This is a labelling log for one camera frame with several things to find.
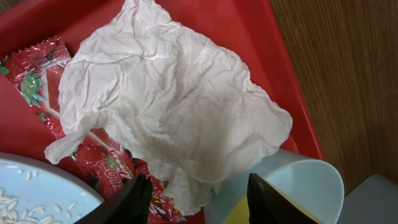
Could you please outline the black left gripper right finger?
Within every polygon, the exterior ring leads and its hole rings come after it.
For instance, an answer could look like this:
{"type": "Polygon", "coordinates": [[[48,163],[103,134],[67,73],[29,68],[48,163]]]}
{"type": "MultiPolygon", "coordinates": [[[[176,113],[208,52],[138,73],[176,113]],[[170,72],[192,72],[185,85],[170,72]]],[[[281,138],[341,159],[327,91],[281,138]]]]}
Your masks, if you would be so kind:
{"type": "Polygon", "coordinates": [[[317,223],[255,173],[249,175],[246,195],[250,224],[317,223]]]}

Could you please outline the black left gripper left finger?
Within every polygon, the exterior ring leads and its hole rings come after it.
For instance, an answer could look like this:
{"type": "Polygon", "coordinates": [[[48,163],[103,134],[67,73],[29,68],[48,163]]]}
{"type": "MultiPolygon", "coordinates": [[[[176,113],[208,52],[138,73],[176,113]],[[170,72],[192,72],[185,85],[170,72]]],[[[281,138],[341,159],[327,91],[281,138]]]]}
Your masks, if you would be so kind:
{"type": "Polygon", "coordinates": [[[146,224],[152,192],[150,178],[139,174],[75,224],[146,224]]]}

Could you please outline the white napkin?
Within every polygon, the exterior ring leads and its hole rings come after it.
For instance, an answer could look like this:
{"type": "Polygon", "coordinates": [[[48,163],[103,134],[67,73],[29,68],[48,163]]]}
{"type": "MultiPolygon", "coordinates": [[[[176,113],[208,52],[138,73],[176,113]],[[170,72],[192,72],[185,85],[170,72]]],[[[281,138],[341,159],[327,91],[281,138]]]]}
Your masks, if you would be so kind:
{"type": "Polygon", "coordinates": [[[154,1],[126,1],[80,44],[58,89],[65,135],[46,158],[59,163],[103,128],[168,181],[165,194],[184,215],[276,153],[293,124],[236,53],[174,22],[154,1]]]}

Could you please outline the red strawberry snack wrapper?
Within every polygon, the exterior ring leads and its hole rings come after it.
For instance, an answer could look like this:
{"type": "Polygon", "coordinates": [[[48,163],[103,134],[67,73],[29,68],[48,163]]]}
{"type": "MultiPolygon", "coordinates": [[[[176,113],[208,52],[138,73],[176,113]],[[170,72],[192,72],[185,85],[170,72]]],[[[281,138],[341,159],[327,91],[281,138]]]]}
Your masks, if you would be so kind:
{"type": "MultiPolygon", "coordinates": [[[[1,59],[1,74],[19,91],[55,139],[65,137],[59,118],[58,86],[70,59],[60,37],[52,37],[1,59]]],[[[146,175],[153,185],[148,222],[177,223],[185,219],[172,198],[164,195],[167,182],[150,174],[146,161],[133,157],[104,129],[91,129],[68,160],[105,199],[135,176],[146,175]]]]}

